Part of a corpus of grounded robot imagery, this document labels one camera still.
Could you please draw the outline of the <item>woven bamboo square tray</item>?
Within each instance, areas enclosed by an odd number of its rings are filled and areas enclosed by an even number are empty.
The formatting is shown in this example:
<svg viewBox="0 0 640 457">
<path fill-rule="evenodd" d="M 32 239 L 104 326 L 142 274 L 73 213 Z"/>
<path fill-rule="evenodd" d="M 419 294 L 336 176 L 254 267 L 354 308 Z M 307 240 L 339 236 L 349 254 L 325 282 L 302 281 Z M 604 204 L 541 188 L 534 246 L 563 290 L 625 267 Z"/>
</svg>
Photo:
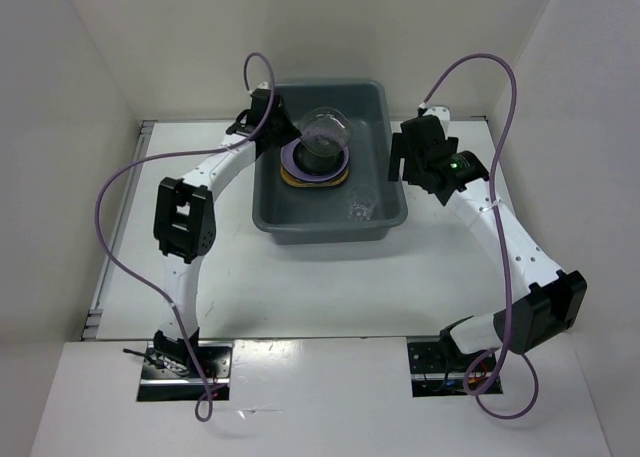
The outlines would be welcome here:
<svg viewBox="0 0 640 457">
<path fill-rule="evenodd" d="M 283 182 L 292 188 L 334 188 L 343 185 L 347 181 L 349 177 L 349 167 L 346 167 L 335 177 L 322 182 L 309 182 L 300 180 L 294 177 L 290 172 L 288 172 L 283 165 L 280 166 L 280 176 Z"/>
</svg>

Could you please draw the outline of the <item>black round plate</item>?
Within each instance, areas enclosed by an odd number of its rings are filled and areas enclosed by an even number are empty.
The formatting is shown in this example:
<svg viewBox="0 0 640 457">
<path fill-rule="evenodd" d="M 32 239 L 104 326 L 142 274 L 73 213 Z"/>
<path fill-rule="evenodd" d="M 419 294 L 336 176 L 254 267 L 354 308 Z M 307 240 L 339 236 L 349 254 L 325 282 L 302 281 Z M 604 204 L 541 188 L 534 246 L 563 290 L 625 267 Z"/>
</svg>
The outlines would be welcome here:
<svg viewBox="0 0 640 457">
<path fill-rule="evenodd" d="M 345 163 L 345 154 L 340 151 L 334 155 L 320 156 L 298 143 L 293 151 L 293 161 L 302 172 L 320 176 L 340 170 Z"/>
</svg>

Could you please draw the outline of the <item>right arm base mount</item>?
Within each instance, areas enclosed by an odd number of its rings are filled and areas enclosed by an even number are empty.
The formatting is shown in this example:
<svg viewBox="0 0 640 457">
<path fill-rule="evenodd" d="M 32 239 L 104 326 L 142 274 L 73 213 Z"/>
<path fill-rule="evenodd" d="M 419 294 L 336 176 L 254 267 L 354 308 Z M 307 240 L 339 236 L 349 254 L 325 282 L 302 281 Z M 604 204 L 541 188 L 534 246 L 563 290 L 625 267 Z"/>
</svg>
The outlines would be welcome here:
<svg viewBox="0 0 640 457">
<path fill-rule="evenodd" d="M 407 354 L 414 398 L 465 395 L 464 374 L 478 353 L 448 359 L 438 339 L 407 340 Z"/>
</svg>

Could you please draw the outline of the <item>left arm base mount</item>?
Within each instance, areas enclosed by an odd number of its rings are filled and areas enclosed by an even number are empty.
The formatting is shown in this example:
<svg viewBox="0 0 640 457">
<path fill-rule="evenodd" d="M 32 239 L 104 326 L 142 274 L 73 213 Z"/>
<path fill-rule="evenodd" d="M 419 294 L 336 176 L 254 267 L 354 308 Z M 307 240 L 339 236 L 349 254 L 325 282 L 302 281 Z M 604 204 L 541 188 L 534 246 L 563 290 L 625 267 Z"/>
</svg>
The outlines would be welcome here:
<svg viewBox="0 0 640 457">
<path fill-rule="evenodd" d="M 148 342 L 144 351 L 124 348 L 123 352 L 141 360 L 138 402 L 197 401 L 204 395 L 197 371 L 161 358 L 152 343 Z M 214 401 L 229 400 L 232 354 L 231 342 L 200 341 L 196 349 L 207 382 L 213 387 Z"/>
</svg>

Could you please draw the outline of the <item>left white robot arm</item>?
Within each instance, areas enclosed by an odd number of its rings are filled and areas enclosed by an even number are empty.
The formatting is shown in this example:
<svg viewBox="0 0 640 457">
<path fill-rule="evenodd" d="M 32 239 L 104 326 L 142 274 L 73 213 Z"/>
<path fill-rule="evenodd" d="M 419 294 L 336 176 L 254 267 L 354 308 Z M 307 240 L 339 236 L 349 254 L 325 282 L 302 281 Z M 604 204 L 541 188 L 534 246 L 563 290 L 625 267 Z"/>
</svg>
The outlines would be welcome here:
<svg viewBox="0 0 640 457">
<path fill-rule="evenodd" d="M 210 156 L 182 177 L 160 182 L 153 235 L 163 255 L 163 291 L 170 302 L 153 347 L 175 375 L 191 375 L 200 362 L 198 282 L 204 256 L 216 238 L 216 199 L 265 151 L 299 136 L 283 98 L 262 86 L 251 93 L 250 107 L 238 115 Z"/>
</svg>

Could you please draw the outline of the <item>clear plastic cup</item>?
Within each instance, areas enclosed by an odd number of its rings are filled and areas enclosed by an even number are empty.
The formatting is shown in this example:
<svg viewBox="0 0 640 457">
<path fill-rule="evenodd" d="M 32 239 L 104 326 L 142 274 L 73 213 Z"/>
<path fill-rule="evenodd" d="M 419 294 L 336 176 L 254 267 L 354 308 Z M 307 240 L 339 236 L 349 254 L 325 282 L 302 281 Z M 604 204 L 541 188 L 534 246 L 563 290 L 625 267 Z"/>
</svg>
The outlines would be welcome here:
<svg viewBox="0 0 640 457">
<path fill-rule="evenodd" d="M 346 192 L 346 216 L 349 221 L 369 221 L 378 204 L 377 192 L 367 186 L 358 185 Z"/>
</svg>

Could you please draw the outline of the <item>purple round plate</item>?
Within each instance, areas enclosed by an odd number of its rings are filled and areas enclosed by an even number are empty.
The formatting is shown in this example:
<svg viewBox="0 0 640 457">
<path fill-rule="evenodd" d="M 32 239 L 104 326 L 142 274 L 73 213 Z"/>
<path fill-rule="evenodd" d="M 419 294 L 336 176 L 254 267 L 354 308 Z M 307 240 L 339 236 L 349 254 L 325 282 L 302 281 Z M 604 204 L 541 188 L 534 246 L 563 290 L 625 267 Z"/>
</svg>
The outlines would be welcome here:
<svg viewBox="0 0 640 457">
<path fill-rule="evenodd" d="M 281 165 L 283 165 L 288 172 L 290 172 L 294 177 L 300 180 L 309 181 L 309 182 L 322 182 L 332 177 L 335 177 L 338 173 L 340 173 L 342 170 L 344 170 L 346 167 L 349 166 L 349 157 L 350 157 L 349 149 L 344 148 L 341 151 L 343 151 L 345 154 L 345 163 L 343 164 L 340 170 L 334 173 L 330 173 L 327 175 L 320 175 L 320 176 L 306 174 L 302 172 L 293 161 L 293 151 L 298 143 L 301 143 L 301 142 L 297 140 L 297 141 L 294 141 L 292 144 L 288 144 L 287 146 L 285 146 L 281 150 L 280 161 L 281 161 Z"/>
</svg>

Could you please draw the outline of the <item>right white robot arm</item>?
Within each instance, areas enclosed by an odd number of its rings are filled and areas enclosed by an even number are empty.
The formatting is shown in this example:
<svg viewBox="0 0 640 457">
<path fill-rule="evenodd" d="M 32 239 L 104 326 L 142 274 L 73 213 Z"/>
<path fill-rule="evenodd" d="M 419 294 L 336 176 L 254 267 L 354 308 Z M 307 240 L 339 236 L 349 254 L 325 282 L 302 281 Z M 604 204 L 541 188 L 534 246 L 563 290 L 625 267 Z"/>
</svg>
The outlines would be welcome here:
<svg viewBox="0 0 640 457">
<path fill-rule="evenodd" d="M 457 216 L 499 270 L 510 271 L 512 304 L 470 316 L 439 335 L 439 359 L 460 370 L 473 356 L 506 345 L 523 355 L 570 329 L 587 291 L 578 271 L 566 272 L 544 253 L 503 199 L 489 191 L 489 172 L 459 140 L 447 136 L 449 110 L 421 104 L 392 136 L 388 178 L 421 187 Z"/>
</svg>

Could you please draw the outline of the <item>clear square small dish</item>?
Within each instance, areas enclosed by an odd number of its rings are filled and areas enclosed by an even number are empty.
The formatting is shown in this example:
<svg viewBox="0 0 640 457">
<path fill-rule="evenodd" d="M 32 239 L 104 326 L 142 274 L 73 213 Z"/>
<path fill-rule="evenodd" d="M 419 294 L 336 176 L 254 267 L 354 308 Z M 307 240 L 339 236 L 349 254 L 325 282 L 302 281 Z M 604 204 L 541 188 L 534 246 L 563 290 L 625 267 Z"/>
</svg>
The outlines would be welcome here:
<svg viewBox="0 0 640 457">
<path fill-rule="evenodd" d="M 312 154 L 330 157 L 339 154 L 353 136 L 352 125 L 337 109 L 320 107 L 304 115 L 297 124 L 300 141 Z"/>
</svg>

